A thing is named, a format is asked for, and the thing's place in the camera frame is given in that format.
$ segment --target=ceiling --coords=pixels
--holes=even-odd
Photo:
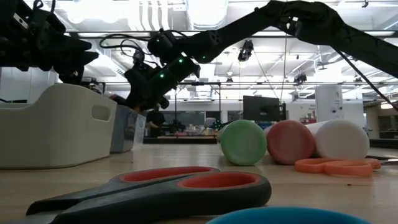
[[[51,1],[43,2],[46,3],[46,7],[51,4]],[[398,37],[389,37],[386,33],[387,30],[398,30],[398,0],[369,0],[369,5],[365,8],[362,8],[364,1],[357,0],[322,2],[336,10],[347,24],[360,30],[376,30],[377,32],[370,34],[398,45]],[[120,49],[104,50],[98,47],[99,39],[107,32],[135,31],[137,33],[130,34],[145,36],[148,35],[145,31],[154,31],[159,27],[180,31],[217,29],[249,14],[255,7],[265,6],[267,3],[268,1],[261,0],[58,0],[55,13],[65,24],[67,31],[79,32],[82,33],[81,36],[90,38],[88,41],[93,44],[93,50],[101,53],[98,60],[86,67],[85,76],[109,82],[109,91],[127,91],[128,93],[129,85],[123,77],[123,71],[132,67],[132,59],[122,55]],[[94,32],[104,32],[104,34],[92,34]],[[264,32],[262,36],[263,38],[252,38],[254,54],[245,65],[240,65],[237,60],[243,41],[228,47],[213,63],[202,65],[201,77],[207,78],[209,82],[225,82],[227,78],[232,77],[234,81],[232,85],[221,87],[223,99],[241,98],[244,94],[273,97],[282,88],[280,82],[286,80],[290,82],[284,85],[286,91],[277,92],[276,95],[289,98],[292,92],[313,93],[316,85],[293,86],[294,76],[299,73],[305,73],[308,82],[317,82],[317,85],[319,82],[351,83],[356,76],[354,70],[340,58],[326,65],[327,70],[319,70],[317,63],[327,63],[336,56],[336,52],[328,46],[317,46],[295,38],[284,38],[285,35],[277,31]],[[112,39],[107,40],[106,44],[120,44],[121,41]],[[143,42],[139,44],[143,48],[146,47]],[[154,57],[146,59],[157,61]],[[369,79],[372,82],[398,83],[397,79],[378,72],[377,69],[365,63],[357,61],[355,65],[365,75],[370,75]],[[254,85],[254,82],[267,80],[272,84]],[[398,91],[398,85],[388,85],[388,83],[379,85],[379,87],[383,86],[387,87],[386,93],[391,96],[395,96],[394,92]],[[218,98],[218,91],[213,91],[218,88],[217,86],[212,88],[210,86],[180,87],[177,98]],[[344,85],[343,89],[347,91],[344,94],[345,98],[377,97],[370,87],[364,85]]]

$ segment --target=robotic arm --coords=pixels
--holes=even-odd
[[[324,3],[270,1],[223,28],[192,37],[177,39],[171,30],[160,30],[149,41],[148,49],[165,67],[149,73],[133,67],[126,72],[132,86],[127,105],[160,102],[161,107],[167,107],[168,103],[162,103],[163,95],[191,73],[198,76],[200,67],[192,58],[198,63],[209,63],[225,48],[270,26],[310,44],[329,45],[398,78],[398,47],[395,45],[350,27]]]
[[[0,67],[53,68],[64,83],[80,84],[84,66],[98,54],[86,52],[90,43],[65,35],[56,15],[39,7],[32,10],[23,0],[0,1]]]
[[[91,44],[65,35],[65,26],[51,12],[31,10],[23,0],[0,1],[0,67],[26,71],[53,68],[64,83],[80,84],[84,66],[98,57]],[[345,24],[336,11],[320,2],[270,1],[262,8],[218,30],[177,39],[173,30],[160,30],[148,42],[163,67],[142,60],[125,73],[131,85],[118,103],[146,110],[169,105],[164,95],[209,63],[230,45],[267,27],[276,27],[301,41],[329,45],[398,78],[398,47]]]

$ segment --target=green cylinder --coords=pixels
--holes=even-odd
[[[256,123],[237,120],[225,128],[221,138],[225,158],[239,166],[253,166],[267,150],[267,139]]]

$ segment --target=white cylinder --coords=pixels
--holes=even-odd
[[[266,128],[264,129],[264,134],[265,134],[266,136],[267,136],[269,130],[271,130],[272,127],[273,127],[273,124],[270,125],[270,126],[268,126],[268,127],[266,127]]]
[[[364,159],[369,151],[369,138],[363,128],[341,119],[308,124],[315,138],[317,152],[328,159]]]

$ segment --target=gray storage bin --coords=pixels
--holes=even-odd
[[[114,120],[110,153],[115,154],[130,151],[133,147],[135,138],[137,138],[138,141],[143,138],[143,136],[141,137],[140,135],[142,132],[141,129],[145,128],[145,121],[145,117],[137,114],[127,106],[118,105]]]

